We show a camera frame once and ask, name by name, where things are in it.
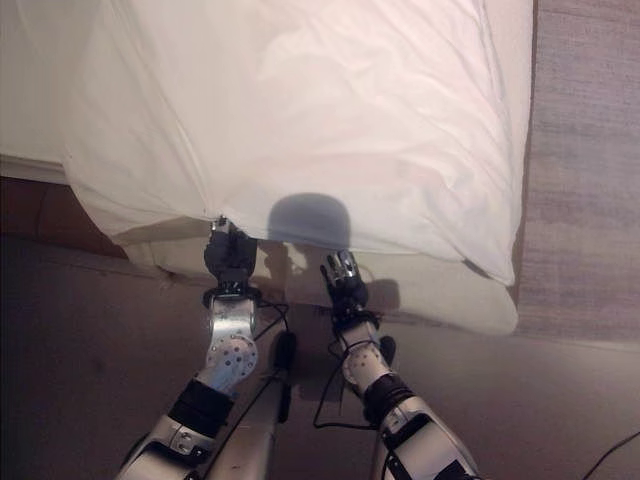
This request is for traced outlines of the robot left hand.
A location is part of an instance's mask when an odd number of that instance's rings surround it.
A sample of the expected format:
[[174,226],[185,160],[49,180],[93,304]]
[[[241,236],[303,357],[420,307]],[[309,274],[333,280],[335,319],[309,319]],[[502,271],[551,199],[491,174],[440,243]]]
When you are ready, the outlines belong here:
[[227,217],[216,218],[204,250],[204,263],[217,281],[216,290],[228,296],[246,296],[254,273],[258,241]]

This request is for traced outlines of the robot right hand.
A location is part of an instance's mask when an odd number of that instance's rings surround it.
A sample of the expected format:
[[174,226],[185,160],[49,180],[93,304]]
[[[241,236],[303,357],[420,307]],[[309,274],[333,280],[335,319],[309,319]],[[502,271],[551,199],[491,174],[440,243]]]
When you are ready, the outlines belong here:
[[329,254],[320,272],[337,320],[349,319],[365,309],[369,299],[367,286],[349,250]]

